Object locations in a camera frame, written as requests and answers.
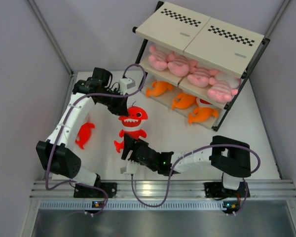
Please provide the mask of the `red shark plush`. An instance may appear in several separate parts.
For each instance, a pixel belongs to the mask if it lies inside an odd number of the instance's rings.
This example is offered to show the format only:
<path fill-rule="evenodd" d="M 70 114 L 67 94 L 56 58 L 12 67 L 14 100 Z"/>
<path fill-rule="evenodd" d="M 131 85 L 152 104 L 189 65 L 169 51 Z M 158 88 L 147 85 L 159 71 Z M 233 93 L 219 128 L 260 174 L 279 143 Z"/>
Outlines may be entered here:
<path fill-rule="evenodd" d="M 128 116 L 120 116 L 118 119 L 122 124 L 122 129 L 119 132 L 120 138 L 123 139 L 125 134 L 135 139 L 147 137 L 147 133 L 142 126 L 148 120 L 148 114 L 143 108 L 132 104 L 128 108 Z"/>
<path fill-rule="evenodd" d="M 91 122 L 86 122 L 84 123 L 75 140 L 75 143 L 82 149 L 84 150 L 84 145 L 89 141 L 91 135 L 92 135 L 92 130 L 95 129 L 95 124 Z"/>

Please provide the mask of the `pink striped plush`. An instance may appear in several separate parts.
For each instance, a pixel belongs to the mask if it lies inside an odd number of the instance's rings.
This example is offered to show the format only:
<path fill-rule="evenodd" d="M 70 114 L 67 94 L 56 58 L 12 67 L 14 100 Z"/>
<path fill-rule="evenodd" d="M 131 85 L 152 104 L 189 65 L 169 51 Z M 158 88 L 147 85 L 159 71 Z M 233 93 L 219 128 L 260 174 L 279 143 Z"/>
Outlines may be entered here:
<path fill-rule="evenodd" d="M 167 67 L 177 77 L 185 77 L 190 72 L 190 67 L 195 66 L 197 61 L 184 55 L 172 52 L 168 55 Z"/>
<path fill-rule="evenodd" d="M 218 72 L 209 79 L 209 84 L 211 88 L 207 91 L 207 97 L 223 104 L 230 102 L 238 94 L 241 79 L 224 72 Z"/>
<path fill-rule="evenodd" d="M 149 64 L 157 71 L 164 71 L 168 68 L 169 56 L 174 51 L 162 47 L 158 44 L 152 44 L 149 47 L 150 55 L 148 57 Z"/>
<path fill-rule="evenodd" d="M 206 87 L 209 84 L 209 79 L 219 72 L 217 69 L 207 69 L 204 67 L 192 67 L 187 80 L 198 87 Z"/>

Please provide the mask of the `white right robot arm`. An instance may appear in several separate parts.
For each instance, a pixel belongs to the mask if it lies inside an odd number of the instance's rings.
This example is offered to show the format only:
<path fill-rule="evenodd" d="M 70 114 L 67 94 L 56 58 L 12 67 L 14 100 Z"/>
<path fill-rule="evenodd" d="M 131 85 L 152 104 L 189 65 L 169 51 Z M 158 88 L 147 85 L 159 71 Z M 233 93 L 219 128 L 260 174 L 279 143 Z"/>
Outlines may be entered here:
<path fill-rule="evenodd" d="M 184 152 L 158 152 L 148 143 L 124 135 L 121 156 L 127 165 L 120 169 L 125 175 L 134 175 L 139 166 L 145 166 L 159 175 L 170 177 L 193 168 L 214 167 L 222 172 L 221 192 L 232 196 L 243 178 L 250 177 L 250 146 L 223 136 L 214 136 L 205 148 Z"/>

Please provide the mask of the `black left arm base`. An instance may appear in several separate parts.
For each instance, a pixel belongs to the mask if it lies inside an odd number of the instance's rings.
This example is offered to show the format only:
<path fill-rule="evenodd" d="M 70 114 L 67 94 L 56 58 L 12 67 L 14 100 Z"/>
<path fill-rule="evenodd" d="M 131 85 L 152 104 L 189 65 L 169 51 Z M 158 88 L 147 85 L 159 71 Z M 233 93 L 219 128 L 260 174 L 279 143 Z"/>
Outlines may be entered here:
<path fill-rule="evenodd" d="M 100 183 L 99 188 L 104 190 L 108 198 L 113 198 L 117 193 L 116 182 L 104 182 Z M 75 184 L 74 198 L 104 198 L 105 194 L 102 191 L 88 188 L 80 184 Z"/>

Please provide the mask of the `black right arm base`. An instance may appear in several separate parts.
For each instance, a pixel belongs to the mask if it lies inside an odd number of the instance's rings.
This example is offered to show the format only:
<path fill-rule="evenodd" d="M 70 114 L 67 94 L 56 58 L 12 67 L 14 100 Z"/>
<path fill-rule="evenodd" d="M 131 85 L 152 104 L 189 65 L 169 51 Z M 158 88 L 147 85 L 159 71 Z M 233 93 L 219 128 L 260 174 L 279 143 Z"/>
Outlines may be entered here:
<path fill-rule="evenodd" d="M 250 197 L 250 191 L 244 182 L 240 182 L 237 190 L 224 188 L 222 182 L 205 182 L 205 197 L 222 200 L 225 198 L 244 198 Z"/>

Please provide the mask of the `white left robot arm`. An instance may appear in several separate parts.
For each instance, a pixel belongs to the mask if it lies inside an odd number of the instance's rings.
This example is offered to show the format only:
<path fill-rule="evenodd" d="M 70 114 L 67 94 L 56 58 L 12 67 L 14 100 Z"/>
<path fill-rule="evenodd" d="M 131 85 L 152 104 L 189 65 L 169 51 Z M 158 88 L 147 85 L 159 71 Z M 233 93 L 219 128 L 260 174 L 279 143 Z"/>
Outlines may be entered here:
<path fill-rule="evenodd" d="M 134 86 L 135 81 L 126 76 L 113 84 L 112 73 L 102 68 L 94 68 L 91 77 L 74 84 L 69 104 L 57 126 L 45 141 L 38 141 L 36 145 L 47 175 L 62 175 L 70 181 L 84 184 L 84 190 L 90 197 L 101 193 L 99 175 L 83 167 L 81 159 L 73 152 L 75 141 L 90 110 L 97 103 L 107 106 L 113 115 L 127 115 L 126 94 Z"/>

